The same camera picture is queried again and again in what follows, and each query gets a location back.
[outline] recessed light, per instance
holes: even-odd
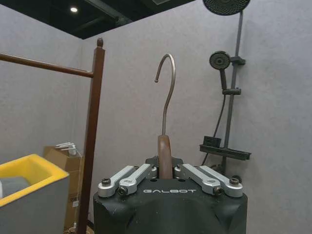
[[[76,12],[78,11],[78,9],[75,8],[75,7],[71,7],[71,8],[70,8],[70,11],[76,13]]]

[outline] yellow container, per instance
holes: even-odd
[[[0,199],[0,233],[62,233],[68,173],[38,155],[0,165],[1,177],[24,177],[29,187]]]

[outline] ceiling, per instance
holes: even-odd
[[[0,0],[0,4],[86,39],[194,0]]]

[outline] wooden coat rack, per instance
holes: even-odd
[[[82,190],[81,190],[77,234],[85,234],[87,228],[104,57],[105,50],[103,49],[102,38],[97,39],[97,47],[94,50],[93,69],[91,72],[0,53],[0,60],[2,61],[18,63],[26,66],[38,67],[46,70],[52,70],[91,78],[89,110],[88,110],[87,129],[84,147],[85,163],[82,179]]]

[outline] handheld shower head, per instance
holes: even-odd
[[[210,56],[209,63],[213,68],[220,71],[221,86],[223,90],[226,90],[225,69],[228,68],[231,63],[230,56],[224,51],[217,51]]]
[[[209,63],[217,70],[224,70],[229,67],[231,58],[225,51],[216,51],[210,56]]]
[[[206,8],[220,16],[235,15],[244,10],[250,0],[203,0]]]

